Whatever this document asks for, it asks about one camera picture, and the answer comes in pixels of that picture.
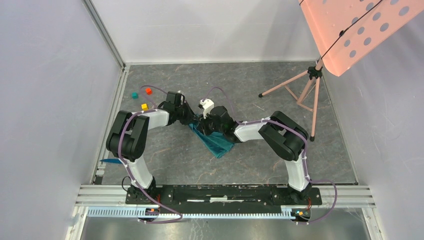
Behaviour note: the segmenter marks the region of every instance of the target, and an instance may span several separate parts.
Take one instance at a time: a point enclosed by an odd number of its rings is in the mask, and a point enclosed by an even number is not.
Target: teal cloth
[[[204,135],[196,129],[197,124],[189,124],[189,128],[200,138],[203,144],[209,149],[215,158],[219,159],[224,154],[228,153],[233,147],[234,143],[228,141],[222,133],[213,132],[211,135]]]

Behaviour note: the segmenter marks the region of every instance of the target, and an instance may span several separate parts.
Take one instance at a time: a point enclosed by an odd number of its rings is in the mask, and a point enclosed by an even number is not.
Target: black cord
[[[122,187],[122,189],[123,189],[125,192],[127,192],[127,193],[128,193],[128,190],[124,188],[124,180],[125,180],[126,178],[130,178],[130,177],[129,177],[129,176],[125,176],[124,178],[122,178],[122,182],[120,183],[120,186]]]
[[[352,23],[350,26],[348,26],[345,30],[342,30],[339,34],[338,34],[338,38],[337,40],[328,48],[328,50],[322,55],[321,59],[323,59],[323,57],[330,51],[330,49],[339,41],[339,39],[346,33],[347,30],[349,30],[353,25],[355,25],[357,22],[359,22],[359,20],[361,20],[363,17],[365,17],[365,15],[367,15],[369,12],[371,12],[373,9],[375,9],[381,2],[383,2],[383,0],[380,0],[377,2],[377,4],[375,4],[373,7],[371,7],[370,10],[368,10],[366,13],[364,13],[358,20],[356,20],[354,23]]]

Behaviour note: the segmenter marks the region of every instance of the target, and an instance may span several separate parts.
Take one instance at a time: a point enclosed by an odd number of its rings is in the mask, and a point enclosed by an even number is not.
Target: wall
[[[297,0],[93,0],[127,63],[315,60]]]
[[[423,23],[424,12],[341,77],[325,75],[358,178],[370,185],[390,240],[424,235]]]
[[[0,239],[60,240],[120,68],[80,0],[0,3]]]

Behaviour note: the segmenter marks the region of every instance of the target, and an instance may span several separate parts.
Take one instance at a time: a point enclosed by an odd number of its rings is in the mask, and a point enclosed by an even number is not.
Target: pink perforated panel
[[[304,0],[300,5],[319,53],[379,0]],[[323,58],[332,74],[342,75],[382,41],[424,10],[424,0],[383,0],[352,26]]]

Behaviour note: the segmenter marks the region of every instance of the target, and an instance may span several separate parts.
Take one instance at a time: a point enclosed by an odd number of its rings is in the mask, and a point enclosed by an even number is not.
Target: blue object
[[[119,161],[119,159],[117,158],[106,158],[106,159],[100,160],[100,162],[110,163],[110,164],[121,164],[121,161]]]
[[[188,127],[200,138],[203,144],[209,149],[217,159],[221,158],[224,154],[228,153],[233,147],[234,143],[228,141],[222,133],[213,132],[211,135],[203,135],[197,130],[197,124],[189,124]]]

